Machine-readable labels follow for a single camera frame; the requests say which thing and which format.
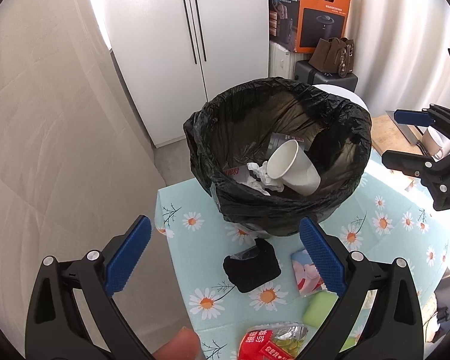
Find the green sponge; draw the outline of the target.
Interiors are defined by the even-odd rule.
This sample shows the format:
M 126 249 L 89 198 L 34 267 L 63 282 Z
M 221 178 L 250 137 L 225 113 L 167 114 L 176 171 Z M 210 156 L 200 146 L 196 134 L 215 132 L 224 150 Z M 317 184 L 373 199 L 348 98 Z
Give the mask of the green sponge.
M 338 297 L 333 292 L 321 291 L 311 297 L 303 314 L 302 322 L 312 328 L 319 328 L 326 320 Z

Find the pink blue snack wrapper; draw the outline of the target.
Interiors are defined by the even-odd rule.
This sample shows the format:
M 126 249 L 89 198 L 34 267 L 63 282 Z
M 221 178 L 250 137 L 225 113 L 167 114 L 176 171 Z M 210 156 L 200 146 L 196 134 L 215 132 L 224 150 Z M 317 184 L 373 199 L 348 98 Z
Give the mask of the pink blue snack wrapper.
M 326 289 L 320 273 L 305 249 L 293 253 L 291 255 L 291 262 L 297 282 L 297 289 L 301 297 L 306 297 Z

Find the red snack wrapper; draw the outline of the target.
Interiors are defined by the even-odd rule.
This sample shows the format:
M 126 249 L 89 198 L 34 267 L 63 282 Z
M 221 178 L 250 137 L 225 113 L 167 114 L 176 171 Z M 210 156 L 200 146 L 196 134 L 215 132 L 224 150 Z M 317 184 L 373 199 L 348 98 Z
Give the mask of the red snack wrapper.
M 258 325 L 247 330 L 240 343 L 239 360 L 295 359 L 305 346 L 309 328 L 298 322 Z

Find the kitchen cleaver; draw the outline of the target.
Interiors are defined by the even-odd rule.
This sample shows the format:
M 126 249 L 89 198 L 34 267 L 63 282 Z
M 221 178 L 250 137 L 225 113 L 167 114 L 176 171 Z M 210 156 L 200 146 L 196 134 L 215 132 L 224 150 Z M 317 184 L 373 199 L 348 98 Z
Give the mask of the kitchen cleaver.
M 422 137 L 423 133 L 420 129 L 418 129 L 415 125 L 408 124 L 399 124 L 394 119 L 393 111 L 386 111 L 386 115 L 392 120 L 392 122 L 398 127 L 399 131 L 402 135 L 404 135 L 405 139 L 409 141 L 409 143 L 413 146 L 421 146 L 422 145 Z

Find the clear plastic trash bin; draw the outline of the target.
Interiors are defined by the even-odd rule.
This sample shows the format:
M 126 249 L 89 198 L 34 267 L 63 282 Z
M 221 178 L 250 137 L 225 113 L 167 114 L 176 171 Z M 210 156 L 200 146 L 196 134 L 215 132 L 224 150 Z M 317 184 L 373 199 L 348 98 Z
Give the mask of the clear plastic trash bin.
M 288 235 L 267 213 L 271 196 L 235 182 L 225 188 L 212 183 L 210 193 L 223 218 L 247 233 L 263 238 Z

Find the black trash bag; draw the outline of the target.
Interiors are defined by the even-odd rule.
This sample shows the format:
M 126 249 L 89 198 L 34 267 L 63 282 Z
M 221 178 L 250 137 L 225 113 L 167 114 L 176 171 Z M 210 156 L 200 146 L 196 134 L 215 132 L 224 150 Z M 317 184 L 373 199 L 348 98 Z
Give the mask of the black trash bag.
M 328 218 L 358 188 L 371 115 L 348 98 L 272 77 L 217 95 L 184 123 L 190 164 L 223 218 L 289 236 Z

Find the wooden cutting board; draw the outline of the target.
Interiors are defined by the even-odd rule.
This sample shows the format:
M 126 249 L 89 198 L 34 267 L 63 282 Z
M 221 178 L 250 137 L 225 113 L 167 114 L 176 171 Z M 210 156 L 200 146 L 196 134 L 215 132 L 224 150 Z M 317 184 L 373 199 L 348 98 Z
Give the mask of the wooden cutting board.
M 371 120 L 372 146 L 379 155 L 382 155 L 387 150 L 422 155 L 420 148 L 417 145 L 410 144 L 387 115 L 374 117 Z

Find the white curtain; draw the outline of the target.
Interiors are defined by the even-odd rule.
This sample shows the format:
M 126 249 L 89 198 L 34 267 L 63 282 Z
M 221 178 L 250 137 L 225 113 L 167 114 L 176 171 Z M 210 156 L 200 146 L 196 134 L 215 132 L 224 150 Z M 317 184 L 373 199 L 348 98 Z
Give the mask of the white curtain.
M 450 6 L 446 0 L 351 0 L 356 92 L 373 116 L 429 104 L 450 108 Z

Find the white chair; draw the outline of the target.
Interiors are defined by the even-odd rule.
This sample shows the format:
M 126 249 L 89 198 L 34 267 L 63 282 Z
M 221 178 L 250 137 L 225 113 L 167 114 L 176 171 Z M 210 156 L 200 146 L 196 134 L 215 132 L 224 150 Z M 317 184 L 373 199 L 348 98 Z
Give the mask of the white chair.
M 366 103 L 353 91 L 330 84 L 312 85 L 307 90 L 309 99 L 331 114 L 334 111 L 342 112 L 344 115 L 348 112 L 350 115 L 358 115 L 358 107 L 363 109 L 362 112 L 370 113 Z

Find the brown handbag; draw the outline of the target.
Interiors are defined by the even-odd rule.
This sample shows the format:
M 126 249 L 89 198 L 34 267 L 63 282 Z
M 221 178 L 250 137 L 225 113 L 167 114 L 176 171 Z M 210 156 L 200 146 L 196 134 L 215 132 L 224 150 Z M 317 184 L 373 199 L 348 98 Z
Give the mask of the brown handbag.
M 320 39 L 309 64 L 322 73 L 344 78 L 353 72 L 354 41 L 346 37 Z

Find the white paper cup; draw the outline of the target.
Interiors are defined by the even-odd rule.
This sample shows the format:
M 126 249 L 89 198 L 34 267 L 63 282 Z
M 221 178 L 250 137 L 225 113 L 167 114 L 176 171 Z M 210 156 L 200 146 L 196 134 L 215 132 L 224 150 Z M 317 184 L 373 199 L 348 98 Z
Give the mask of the white paper cup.
M 321 177 L 296 140 L 283 143 L 268 159 L 268 175 L 293 191 L 310 196 L 320 186 Z

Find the black cloth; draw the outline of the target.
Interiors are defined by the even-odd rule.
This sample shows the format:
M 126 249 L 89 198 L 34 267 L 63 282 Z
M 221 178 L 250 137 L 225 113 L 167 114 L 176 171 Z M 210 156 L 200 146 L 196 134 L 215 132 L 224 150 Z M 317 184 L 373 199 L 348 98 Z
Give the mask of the black cloth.
M 273 245 L 263 238 L 254 242 L 253 247 L 226 256 L 223 261 L 226 276 L 240 293 L 250 293 L 281 274 Z

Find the black suitcase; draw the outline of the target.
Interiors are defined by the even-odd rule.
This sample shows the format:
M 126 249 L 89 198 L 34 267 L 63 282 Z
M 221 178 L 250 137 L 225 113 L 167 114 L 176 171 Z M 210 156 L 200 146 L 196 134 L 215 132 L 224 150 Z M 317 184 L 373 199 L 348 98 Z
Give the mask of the black suitcase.
M 298 61 L 295 64 L 294 80 L 306 83 L 309 85 L 333 85 L 348 89 L 352 92 L 356 90 L 359 78 L 353 73 L 345 77 L 340 77 L 338 74 L 322 73 L 312 67 L 307 61 Z

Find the daisy print tablecloth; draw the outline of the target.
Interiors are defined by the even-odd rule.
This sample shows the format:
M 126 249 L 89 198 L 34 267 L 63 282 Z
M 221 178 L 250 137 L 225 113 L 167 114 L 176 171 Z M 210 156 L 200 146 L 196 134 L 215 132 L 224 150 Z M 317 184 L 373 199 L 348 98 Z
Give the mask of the daisy print tablecloth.
M 254 237 L 226 222 L 196 180 L 159 190 L 155 225 L 167 238 L 184 305 L 207 359 L 236 359 L 247 330 L 257 325 L 295 322 L 314 329 L 318 308 L 332 300 L 329 292 L 310 292 L 311 277 L 293 267 L 303 248 L 295 235 L 269 238 L 280 275 L 239 292 L 224 271 L 224 258 L 252 247 Z M 418 180 L 391 172 L 373 153 L 358 188 L 321 226 L 371 261 L 406 260 L 424 336 L 432 340 L 439 328 L 435 291 L 450 269 L 450 211 L 434 211 Z

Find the crumpled white tissue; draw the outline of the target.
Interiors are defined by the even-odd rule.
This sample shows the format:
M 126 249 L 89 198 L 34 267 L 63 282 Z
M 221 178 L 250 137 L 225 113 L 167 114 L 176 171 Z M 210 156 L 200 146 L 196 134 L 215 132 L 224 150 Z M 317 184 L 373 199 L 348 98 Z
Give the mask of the crumpled white tissue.
M 284 184 L 272 179 L 267 171 L 268 161 L 264 161 L 261 166 L 257 163 L 247 163 L 249 175 L 247 176 L 245 185 L 260 192 L 265 196 L 270 196 L 271 192 L 282 193 Z

